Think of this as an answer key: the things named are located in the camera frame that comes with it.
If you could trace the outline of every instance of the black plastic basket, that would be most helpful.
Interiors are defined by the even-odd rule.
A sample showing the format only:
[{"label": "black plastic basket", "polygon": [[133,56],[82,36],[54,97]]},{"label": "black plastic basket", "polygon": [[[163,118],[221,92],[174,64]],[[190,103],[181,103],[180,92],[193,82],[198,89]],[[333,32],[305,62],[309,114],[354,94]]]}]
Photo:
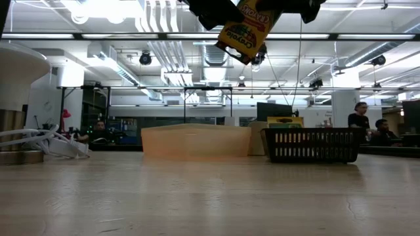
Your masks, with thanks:
[{"label": "black plastic basket", "polygon": [[264,152],[272,162],[352,163],[364,138],[361,128],[265,128]]}]

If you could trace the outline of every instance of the black monitor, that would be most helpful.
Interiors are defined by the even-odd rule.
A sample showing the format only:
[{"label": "black monitor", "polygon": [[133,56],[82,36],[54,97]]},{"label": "black monitor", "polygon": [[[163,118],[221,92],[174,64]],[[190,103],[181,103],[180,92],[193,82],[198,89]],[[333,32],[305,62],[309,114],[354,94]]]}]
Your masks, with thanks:
[{"label": "black monitor", "polygon": [[415,128],[420,133],[420,100],[402,102],[404,109],[404,124],[407,128]]},{"label": "black monitor", "polygon": [[267,122],[267,117],[291,117],[292,107],[281,104],[257,103],[257,121]]}]

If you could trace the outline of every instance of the fluorescent light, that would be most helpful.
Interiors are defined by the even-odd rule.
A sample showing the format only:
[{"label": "fluorescent light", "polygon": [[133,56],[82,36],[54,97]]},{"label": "fluorescent light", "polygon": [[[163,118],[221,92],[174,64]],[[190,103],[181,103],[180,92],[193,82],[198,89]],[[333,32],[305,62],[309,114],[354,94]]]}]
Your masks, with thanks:
[{"label": "fluorescent light", "polygon": [[116,108],[133,108],[133,107],[137,107],[137,105],[111,105],[112,107],[116,107]]},{"label": "fluorescent light", "polygon": [[111,89],[135,90],[138,89],[138,87],[111,87]]},{"label": "fluorescent light", "polygon": [[270,90],[270,87],[232,87],[234,90]]},{"label": "fluorescent light", "polygon": [[204,42],[193,42],[194,46],[213,46],[217,41],[204,41]]},{"label": "fluorescent light", "polygon": [[[302,39],[327,39],[329,34],[319,33],[303,33]],[[267,39],[300,39],[301,34],[298,33],[269,33]]]},{"label": "fluorescent light", "polygon": [[414,34],[340,34],[338,39],[413,39]]},{"label": "fluorescent light", "polygon": [[158,35],[155,33],[136,33],[136,34],[100,34],[100,33],[84,33],[82,37],[85,39],[157,39]]},{"label": "fluorescent light", "polygon": [[157,90],[184,90],[184,87],[146,87],[147,89]]},{"label": "fluorescent light", "polygon": [[70,33],[4,33],[3,39],[74,39]]},{"label": "fluorescent light", "polygon": [[168,33],[168,39],[217,39],[218,33]]}]

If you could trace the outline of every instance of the cardboard box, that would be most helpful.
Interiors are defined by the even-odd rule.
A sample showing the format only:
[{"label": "cardboard box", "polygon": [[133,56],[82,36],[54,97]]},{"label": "cardboard box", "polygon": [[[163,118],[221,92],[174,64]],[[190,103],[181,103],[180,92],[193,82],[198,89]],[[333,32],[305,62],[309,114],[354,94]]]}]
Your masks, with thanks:
[{"label": "cardboard box", "polygon": [[[282,14],[278,10],[258,12],[255,5],[258,0],[241,0],[238,8],[245,15],[242,23],[228,22],[221,33],[216,47],[224,50],[245,65],[257,55],[268,33]],[[236,49],[229,52],[227,47]]]}]

